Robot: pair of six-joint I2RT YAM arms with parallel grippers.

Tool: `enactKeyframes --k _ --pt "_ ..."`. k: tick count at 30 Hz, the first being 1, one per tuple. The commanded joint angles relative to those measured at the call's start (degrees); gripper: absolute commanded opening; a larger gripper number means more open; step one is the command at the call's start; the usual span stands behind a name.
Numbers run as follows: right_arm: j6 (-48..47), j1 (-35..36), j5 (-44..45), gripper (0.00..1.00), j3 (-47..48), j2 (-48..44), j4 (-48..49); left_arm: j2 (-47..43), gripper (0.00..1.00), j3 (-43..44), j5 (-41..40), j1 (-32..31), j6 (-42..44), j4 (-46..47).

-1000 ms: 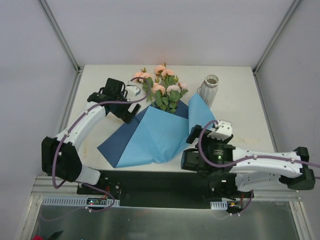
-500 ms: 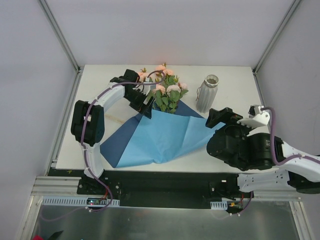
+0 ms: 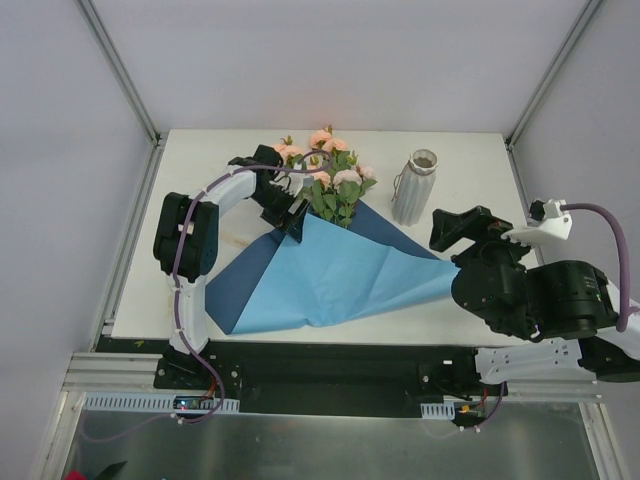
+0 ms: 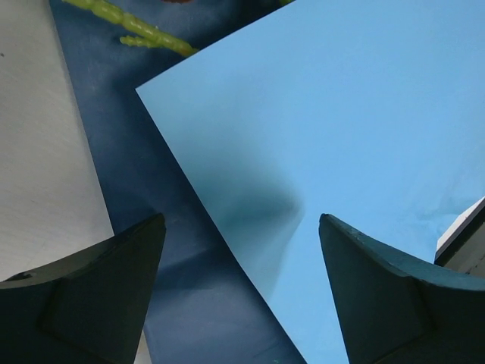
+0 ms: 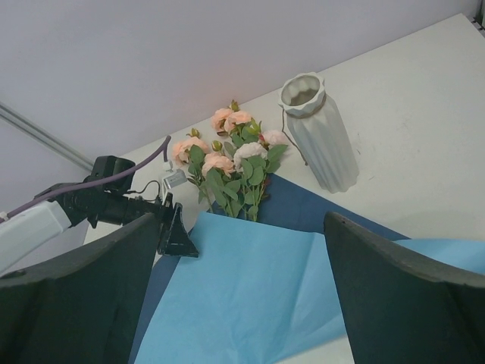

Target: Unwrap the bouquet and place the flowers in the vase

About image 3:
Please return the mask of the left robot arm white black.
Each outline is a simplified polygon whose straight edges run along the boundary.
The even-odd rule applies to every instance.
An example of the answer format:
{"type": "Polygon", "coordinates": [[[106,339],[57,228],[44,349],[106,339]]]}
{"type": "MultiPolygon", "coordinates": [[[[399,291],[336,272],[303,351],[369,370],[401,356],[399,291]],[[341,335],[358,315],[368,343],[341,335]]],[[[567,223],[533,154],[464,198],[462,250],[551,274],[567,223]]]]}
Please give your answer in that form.
{"type": "Polygon", "coordinates": [[[186,356],[176,375],[188,388],[204,387],[210,363],[198,356],[209,343],[205,289],[219,246],[220,219],[238,203],[251,199],[261,218],[296,242],[303,237],[309,202],[276,182],[279,175],[306,172],[301,162],[286,163],[272,147],[260,145],[250,157],[232,159],[222,176],[196,193],[168,193],[163,200],[153,242],[153,256],[171,290],[172,353],[186,356]]]}

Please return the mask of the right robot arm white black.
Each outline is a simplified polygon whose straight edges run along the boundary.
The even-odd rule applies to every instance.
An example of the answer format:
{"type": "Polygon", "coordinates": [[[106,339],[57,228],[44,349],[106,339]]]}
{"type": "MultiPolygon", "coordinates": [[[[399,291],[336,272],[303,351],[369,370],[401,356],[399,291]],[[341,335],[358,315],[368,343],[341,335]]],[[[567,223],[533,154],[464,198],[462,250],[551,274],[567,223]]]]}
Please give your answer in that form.
{"type": "Polygon", "coordinates": [[[472,243],[451,258],[459,269],[451,285],[454,302],[492,332],[523,342],[478,349],[475,361],[450,369],[452,387],[469,395],[484,383],[561,367],[589,371],[605,382],[638,381],[639,305],[630,297],[629,250],[619,222],[600,206],[564,200],[536,200],[530,215],[530,224],[516,227],[483,206],[432,214],[431,249],[443,252],[461,239],[472,243]],[[618,250],[617,283],[579,260],[533,269],[521,264],[532,248],[567,240],[575,210],[597,213],[609,224],[618,250]]]}

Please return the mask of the pink flower bouquet blue wrap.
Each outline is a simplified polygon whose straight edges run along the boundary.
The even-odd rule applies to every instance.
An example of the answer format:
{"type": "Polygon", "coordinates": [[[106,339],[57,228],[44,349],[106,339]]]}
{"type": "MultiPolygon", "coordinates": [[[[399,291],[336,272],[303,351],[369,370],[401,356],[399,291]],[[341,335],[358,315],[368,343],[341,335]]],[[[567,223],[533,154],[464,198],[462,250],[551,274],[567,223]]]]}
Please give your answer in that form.
{"type": "Polygon", "coordinates": [[[306,149],[295,145],[289,135],[273,148],[283,167],[311,172],[308,186],[295,187],[289,173],[278,173],[276,182],[307,200],[313,214],[342,228],[351,225],[357,204],[377,184],[374,169],[362,164],[330,125],[312,133],[306,149]]]}

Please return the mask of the blue wrapping paper sheet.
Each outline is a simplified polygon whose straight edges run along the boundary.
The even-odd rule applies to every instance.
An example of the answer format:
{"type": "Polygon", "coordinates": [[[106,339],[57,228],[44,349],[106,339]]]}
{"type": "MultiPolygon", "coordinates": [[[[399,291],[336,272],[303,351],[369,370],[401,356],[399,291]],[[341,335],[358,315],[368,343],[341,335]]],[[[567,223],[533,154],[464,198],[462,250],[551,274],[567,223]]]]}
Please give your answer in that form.
{"type": "Polygon", "coordinates": [[[360,203],[347,229],[309,215],[301,242],[260,236],[208,282],[205,310],[227,335],[330,327],[446,298],[457,273],[360,203]]]}

